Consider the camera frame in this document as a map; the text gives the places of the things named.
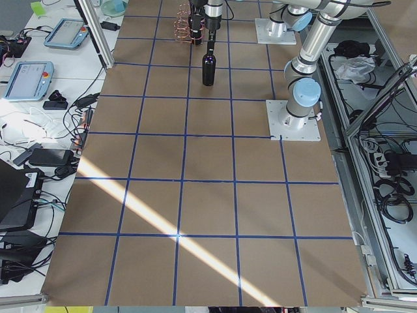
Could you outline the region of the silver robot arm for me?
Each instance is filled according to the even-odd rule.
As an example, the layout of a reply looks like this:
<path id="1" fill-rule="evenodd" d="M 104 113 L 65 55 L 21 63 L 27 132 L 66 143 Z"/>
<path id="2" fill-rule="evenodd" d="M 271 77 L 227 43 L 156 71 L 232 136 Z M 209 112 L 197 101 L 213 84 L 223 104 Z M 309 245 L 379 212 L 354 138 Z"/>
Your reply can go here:
<path id="1" fill-rule="evenodd" d="M 284 70 L 289 99 L 278 114 L 283 127 L 299 130 L 306 125 L 310 111 L 321 95 L 320 85 L 311 76 L 323 49 L 341 21 L 359 17 L 372 4 L 372 1 L 279 1 L 274 5 L 279 13 L 272 17 L 272 21 L 294 31 L 301 31 L 308 25 L 312 10 L 318 12 L 300 52 L 287 63 Z M 223 1 L 190 1 L 191 34 L 199 34 L 201 22 L 205 23 L 208 30 L 207 52 L 202 60 L 202 80 L 206 86 L 214 83 L 214 45 L 222 20 L 222 7 Z"/>
<path id="2" fill-rule="evenodd" d="M 288 30 L 300 32 L 310 23 L 310 9 L 273 1 L 266 30 L 271 37 L 282 37 Z"/>

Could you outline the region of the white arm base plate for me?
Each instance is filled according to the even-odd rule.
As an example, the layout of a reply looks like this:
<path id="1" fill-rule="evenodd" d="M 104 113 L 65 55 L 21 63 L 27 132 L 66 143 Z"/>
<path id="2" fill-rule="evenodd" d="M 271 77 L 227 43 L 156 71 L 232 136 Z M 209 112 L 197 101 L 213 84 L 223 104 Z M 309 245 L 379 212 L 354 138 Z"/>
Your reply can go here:
<path id="1" fill-rule="evenodd" d="M 287 111 L 287 100 L 267 100 L 266 112 L 271 140 L 319 142 L 321 135 L 313 108 L 305 117 L 294 117 Z"/>
<path id="2" fill-rule="evenodd" d="M 255 29 L 258 44 L 295 45 L 296 37 L 292 29 L 284 23 L 276 23 L 270 19 L 256 18 Z"/>

